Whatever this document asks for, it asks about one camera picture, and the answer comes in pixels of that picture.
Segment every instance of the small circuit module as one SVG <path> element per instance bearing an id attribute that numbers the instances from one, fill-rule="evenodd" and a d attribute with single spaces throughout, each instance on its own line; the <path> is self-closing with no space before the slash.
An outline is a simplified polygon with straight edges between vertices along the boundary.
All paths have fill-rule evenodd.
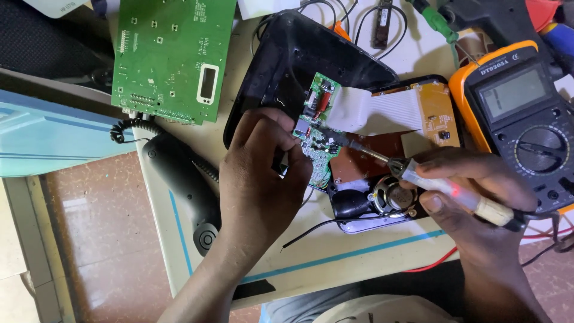
<path id="1" fill-rule="evenodd" d="M 323 123 L 332 107 L 332 103 L 341 85 L 332 79 L 317 73 L 305 100 L 303 114 L 299 116 L 293 135 L 301 139 L 303 153 L 313 161 L 313 175 L 309 184 L 318 189 L 327 186 L 331 178 L 329 161 L 339 155 L 341 143 L 326 138 L 317 128 Z"/>
<path id="2" fill-rule="evenodd" d="M 112 104 L 215 122 L 234 0 L 122 0 Z"/>

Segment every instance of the hand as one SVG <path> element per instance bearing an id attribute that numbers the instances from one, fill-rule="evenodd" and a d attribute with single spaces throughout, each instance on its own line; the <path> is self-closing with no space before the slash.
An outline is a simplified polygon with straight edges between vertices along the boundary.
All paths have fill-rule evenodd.
<path id="1" fill-rule="evenodd" d="M 219 239 L 257 260 L 299 211 L 313 165 L 291 135 L 294 121 L 278 109 L 245 112 L 220 164 Z M 276 148 L 288 154 L 281 178 L 271 169 Z"/>
<path id="2" fill-rule="evenodd" d="M 442 147 L 414 156 L 423 178 L 448 177 L 458 184 L 513 209 L 533 211 L 537 199 L 532 189 L 504 161 L 491 154 Z M 404 187 L 412 184 L 401 182 Z M 514 233 L 471 216 L 438 191 L 421 194 L 426 212 L 456 243 L 463 265 L 483 270 L 519 266 L 518 246 L 523 232 Z"/>

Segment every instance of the brown tile floor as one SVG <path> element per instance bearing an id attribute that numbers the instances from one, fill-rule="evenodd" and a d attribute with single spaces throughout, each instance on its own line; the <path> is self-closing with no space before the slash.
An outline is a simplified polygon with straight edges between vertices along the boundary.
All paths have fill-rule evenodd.
<path id="1" fill-rule="evenodd" d="M 81 322 L 155 322 L 171 294 L 137 155 L 67 168 L 46 179 Z M 522 247 L 522 261 L 547 243 Z M 574 322 L 574 252 L 550 252 L 525 271 L 550 317 Z M 234 311 L 230 322 L 255 323 L 260 310 Z"/>

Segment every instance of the white table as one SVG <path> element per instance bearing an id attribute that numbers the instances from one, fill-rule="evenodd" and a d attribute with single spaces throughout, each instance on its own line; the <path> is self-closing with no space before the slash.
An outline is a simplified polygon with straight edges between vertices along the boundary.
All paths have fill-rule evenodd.
<path id="1" fill-rule="evenodd" d="M 352 35 L 358 27 L 358 17 L 376 2 L 361 0 L 351 13 Z M 350 7 L 351 1 L 343 0 L 343 3 Z M 455 71 L 452 48 L 440 34 L 428 27 L 422 16 L 414 12 L 410 4 L 399 0 L 395 0 L 394 4 L 407 13 L 409 30 L 398 48 L 383 61 L 394 69 L 401 79 L 428 74 L 440 74 L 449 78 Z M 334 1 L 333 5 L 340 10 Z M 304 13 L 324 25 L 331 24 L 332 14 L 326 6 L 311 5 Z M 216 123 L 204 122 L 202 126 L 193 126 L 167 123 L 158 118 L 158 123 L 166 130 L 188 143 L 197 153 L 216 165 L 226 153 L 223 146 L 223 129 L 251 61 L 250 37 L 258 21 L 259 19 L 254 19 L 234 24 L 233 34 L 239 35 L 232 37 L 230 41 Z M 359 45 L 370 53 L 377 53 L 378 51 L 370 48 L 373 22 L 374 17 L 365 19 Z M 389 47 L 397 41 L 403 25 L 400 16 L 393 12 Z M 574 80 L 570 77 L 564 78 L 557 82 L 557 88 L 562 95 L 571 97 L 574 95 Z M 138 138 L 151 136 L 140 129 L 135 129 L 134 134 Z M 138 143 L 138 152 L 141 151 L 143 144 Z M 182 213 L 183 208 L 174 200 L 166 184 L 141 157 L 140 162 L 172 295 L 176 295 L 194 268 L 199 265 L 202 257 L 193 244 L 192 226 L 187 216 Z M 213 181 L 208 179 L 208 182 L 215 191 L 219 191 Z M 287 241 L 315 224 L 331 218 L 333 211 L 327 195 L 315 191 L 287 231 L 244 279 L 245 282 L 267 279 L 276 291 L 239 299 L 233 302 L 232 307 L 236 309 L 251 306 L 426 266 L 434 263 L 454 247 L 450 237 L 444 234 L 431 218 L 425 218 L 355 235 L 343 233 L 335 224 L 326 225 L 281 252 L 281 246 Z M 570 214 L 569 218 L 574 220 L 574 214 Z M 544 230 L 550 228 L 549 222 L 534 225 Z M 457 253 L 449 260 L 456 258 Z"/>

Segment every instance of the light blue panel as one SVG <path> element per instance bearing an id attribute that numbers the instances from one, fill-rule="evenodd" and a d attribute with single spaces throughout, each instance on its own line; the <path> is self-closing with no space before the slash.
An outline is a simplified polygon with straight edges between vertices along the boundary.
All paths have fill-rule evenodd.
<path id="1" fill-rule="evenodd" d="M 0 90 L 0 176 L 43 174 L 135 150 L 116 144 L 118 120 Z M 133 133 L 125 133 L 133 140 Z"/>

